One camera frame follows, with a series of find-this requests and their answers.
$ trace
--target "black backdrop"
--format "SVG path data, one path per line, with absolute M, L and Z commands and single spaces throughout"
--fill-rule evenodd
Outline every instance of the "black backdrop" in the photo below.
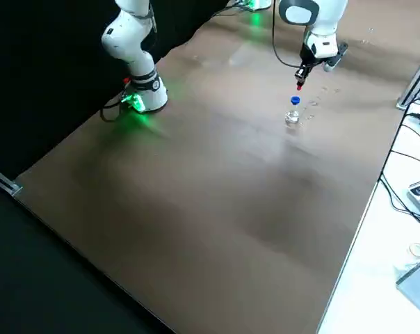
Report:
M 155 61 L 227 0 L 152 0 Z M 0 171 L 15 179 L 116 95 L 125 66 L 100 36 L 113 0 L 0 1 Z M 153 36 L 145 43 L 150 45 Z

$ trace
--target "power cord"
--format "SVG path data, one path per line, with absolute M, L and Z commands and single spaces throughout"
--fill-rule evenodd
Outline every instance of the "power cord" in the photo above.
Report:
M 389 198 L 391 199 L 391 205 L 392 205 L 392 207 L 396 210 L 396 211 L 398 211 L 398 212 L 401 212 L 401 213 L 404 213 L 404 214 L 409 214 L 409 215 L 411 215 L 416 221 L 417 221 L 417 223 L 419 223 L 420 224 L 420 214 L 418 214 L 418 213 L 415 213 L 415 212 L 413 212 L 413 211 L 411 211 L 411 210 L 409 210 L 408 209 L 408 207 L 406 206 L 406 204 L 401 200 L 401 198 L 397 195 L 397 193 L 394 191 L 394 189 L 391 187 L 391 185 L 388 183 L 388 180 L 387 180 L 387 178 L 386 178 L 386 176 L 385 176 L 385 174 L 384 173 L 382 173 L 381 174 L 381 176 L 380 176 L 380 179 L 379 179 L 382 183 L 383 183 L 383 186 L 386 188 L 386 190 L 388 191 L 388 194 L 389 194 Z M 394 204 L 394 200 L 393 200 L 393 198 L 392 198 L 392 194 L 394 194 L 395 196 L 396 196 L 396 198 L 397 198 L 397 201 L 400 203 L 400 204 L 402 204 L 402 206 L 403 206 L 403 208 L 404 209 L 401 209 L 401 208 L 399 208 L 399 207 L 397 207 L 395 204 Z
M 399 154 L 399 155 L 403 155 L 404 157 L 411 158 L 413 160 L 416 160 L 416 161 L 420 162 L 420 159 L 418 159 L 416 157 L 413 157 L 412 155 L 405 154 L 405 153 L 402 153 L 402 152 L 399 152 L 399 151 L 395 151 L 395 150 L 391 150 L 390 152 L 393 152 L 393 153 L 396 153 L 396 154 Z
M 420 133 L 414 130 L 413 128 L 408 127 L 407 125 L 404 125 L 404 124 L 402 124 L 401 126 L 409 129 L 411 132 L 414 132 L 420 138 Z
M 215 17 L 215 16 L 235 16 L 235 15 L 238 15 L 239 13 L 242 13 L 244 10 L 247 10 L 249 3 L 250 3 L 250 0 L 238 0 L 233 5 L 226 6 L 223 9 L 219 10 L 218 12 L 214 13 L 212 15 L 212 17 Z M 221 14 L 223 12 L 226 12 L 228 10 L 235 9 L 235 8 L 241 9 L 241 12 L 232 13 L 232 14 Z
M 118 115 L 116 118 L 107 118 L 107 117 L 105 116 L 105 111 L 104 111 L 104 109 L 112 109 L 112 108 L 114 108 L 114 107 L 116 107 L 116 106 L 119 106 L 119 105 L 120 105 L 120 100 L 122 99 L 122 94 L 123 94 L 123 93 L 124 93 L 123 91 L 120 93 L 120 97 L 119 97 L 119 100 L 118 100 L 117 102 L 112 103 L 112 104 L 109 104 L 108 106 L 103 106 L 103 107 L 99 110 L 99 116 L 100 116 L 100 119 L 101 119 L 101 120 L 103 120 L 105 123 L 113 123 L 113 122 L 115 122 L 115 121 L 119 118 L 120 114 L 122 113 L 122 112 L 121 112 L 121 110 L 120 110 L 120 108 L 119 108 L 119 115 Z
M 292 64 L 289 64 L 289 63 L 283 61 L 281 59 L 280 55 L 278 54 L 277 47 L 275 45 L 275 16 L 276 16 L 275 10 L 276 10 L 276 6 L 277 6 L 277 0 L 273 0 L 273 11 L 272 11 L 272 47 L 273 47 L 273 52 L 275 53 L 275 56 L 277 57 L 277 59 L 280 61 L 281 64 L 286 65 L 287 67 L 300 68 L 299 65 L 292 65 Z M 317 64 L 312 64 L 312 65 L 306 65 L 306 66 L 303 66 L 303 68 L 311 68 L 311 67 L 315 67 L 317 65 L 318 65 L 318 63 Z

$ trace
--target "table surface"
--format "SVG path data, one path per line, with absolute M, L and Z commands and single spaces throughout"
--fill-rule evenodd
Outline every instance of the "table surface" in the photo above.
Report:
M 411 112 L 420 113 L 420 106 L 413 104 Z M 403 124 L 420 133 L 418 120 L 407 117 Z M 420 159 L 420 138 L 401 127 L 392 149 Z M 391 152 L 384 174 L 409 209 L 418 212 L 406 192 L 420 181 L 420 162 Z M 395 197 L 394 203 L 401 206 Z M 420 310 L 397 290 L 394 271 L 397 255 L 412 242 L 420 243 L 420 224 L 397 212 L 378 182 L 318 334 L 420 333 Z

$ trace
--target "black cable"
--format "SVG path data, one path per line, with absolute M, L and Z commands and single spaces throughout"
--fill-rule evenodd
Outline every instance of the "black cable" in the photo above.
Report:
M 413 157 L 412 155 L 405 154 L 405 153 L 402 153 L 402 152 L 399 152 L 399 151 L 395 151 L 395 150 L 391 150 L 390 152 L 393 152 L 393 153 L 396 153 L 396 154 L 399 154 L 399 155 L 403 155 L 404 157 L 411 158 L 413 160 L 417 160 L 418 162 L 420 162 L 420 159 L 418 159 L 416 157 Z
M 234 9 L 234 8 L 239 8 L 239 9 L 241 9 L 241 10 L 246 10 L 246 9 L 247 9 L 248 4 L 249 4 L 249 1 L 239 0 L 239 1 L 235 2 L 233 5 L 230 5 L 230 6 L 225 6 L 223 9 L 221 9 L 221 10 L 217 11 L 216 13 L 214 13 L 214 14 L 212 15 L 212 17 L 215 17 L 215 16 L 234 16 L 234 15 L 237 15 L 237 14 L 239 14 L 239 13 L 226 14 L 226 15 L 221 14 L 221 13 L 222 13 L 222 12 L 225 12 L 225 11 L 227 11 L 227 10 Z
M 273 9 L 272 9 L 272 48 L 273 48 L 273 52 L 275 53 L 275 56 L 277 57 L 277 59 L 280 61 L 281 64 L 286 65 L 288 67 L 292 67 L 292 68 L 300 68 L 301 66 L 299 66 L 299 65 L 292 65 L 292 64 L 286 63 L 278 55 L 277 47 L 275 45 L 275 16 L 276 16 L 275 10 L 276 10 L 276 6 L 277 6 L 277 0 L 273 0 Z M 315 67 L 317 65 L 318 65 L 318 63 L 317 64 L 312 64 L 312 65 L 306 65 L 306 66 L 303 66 L 303 68 L 311 68 L 311 67 Z
M 414 130 L 413 128 L 408 127 L 407 125 L 404 125 L 404 124 L 402 124 L 401 126 L 406 127 L 407 129 L 411 130 L 412 132 L 414 132 L 420 138 L 420 133 L 417 132 L 416 130 Z
M 406 210 L 404 210 L 404 209 L 401 209 L 400 207 L 397 207 L 397 206 L 395 205 L 395 203 L 394 203 L 394 199 L 393 199 L 393 197 L 392 197 L 392 192 L 391 192 L 391 190 L 389 190 L 389 187 L 388 187 L 388 185 L 386 184 L 387 180 L 386 180 L 386 181 L 384 181 L 382 178 L 380 178 L 380 179 L 379 179 L 379 181 L 381 182 L 381 184 L 382 184 L 382 185 L 384 186 L 384 188 L 386 189 L 386 192 L 387 192 L 387 193 L 388 193 L 388 195 L 389 195 L 389 200 L 391 201 L 391 206 L 392 206 L 392 208 L 393 208 L 394 210 L 396 210 L 397 212 L 400 212 L 400 213 L 402 213 L 402 214 L 409 214 L 409 215 L 414 214 L 417 218 L 419 218 L 419 219 L 420 219 L 420 214 L 415 213 L 415 212 L 410 213 L 409 211 L 406 211 Z
M 105 117 L 105 112 L 104 112 L 104 109 L 112 109 L 112 108 L 114 108 L 114 107 L 116 107 L 116 106 L 119 106 L 119 105 L 121 104 L 121 100 L 122 100 L 122 95 L 123 95 L 123 93 L 124 93 L 124 90 L 120 93 L 120 97 L 119 97 L 119 100 L 118 100 L 117 102 L 112 103 L 112 104 L 109 104 L 108 106 L 103 106 L 103 107 L 99 110 L 99 116 L 100 116 L 100 119 L 101 119 L 101 120 L 103 120 L 105 123 L 113 123 L 113 122 L 115 122 L 115 121 L 119 118 L 119 116 L 120 116 L 120 114 L 121 114 L 120 109 L 119 109 L 119 116 L 118 116 L 118 117 L 116 117 L 116 118 L 113 118 L 113 119 L 110 119 L 110 118 L 106 118 L 106 117 Z
M 118 106 L 120 104 L 120 100 L 117 101 L 116 103 L 110 104 L 109 106 L 104 106 L 104 109 L 111 109 L 114 108 L 115 106 Z
M 383 180 L 386 182 L 386 185 L 388 186 L 388 188 L 396 196 L 397 201 L 399 201 L 399 203 L 402 204 L 402 206 L 405 208 L 405 211 L 408 212 L 417 221 L 417 223 L 420 224 L 420 214 L 416 214 L 415 212 L 412 212 L 411 210 L 408 209 L 408 207 L 406 206 L 406 204 L 401 200 L 400 197 L 398 197 L 397 193 L 392 189 L 391 185 L 388 183 L 388 180 L 385 177 L 385 174 L 383 172 L 381 174 L 381 177 L 383 177 Z

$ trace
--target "small glass bottle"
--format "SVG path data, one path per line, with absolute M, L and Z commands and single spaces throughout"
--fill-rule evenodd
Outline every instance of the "small glass bottle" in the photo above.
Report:
M 286 123 L 287 124 L 297 124 L 300 121 L 300 113 L 298 112 L 298 105 L 300 104 L 300 98 L 298 96 L 293 96 L 291 98 L 292 108 L 286 113 Z
M 420 243 L 413 242 L 396 254 L 394 261 L 396 279 L 401 278 L 418 263 L 420 263 Z

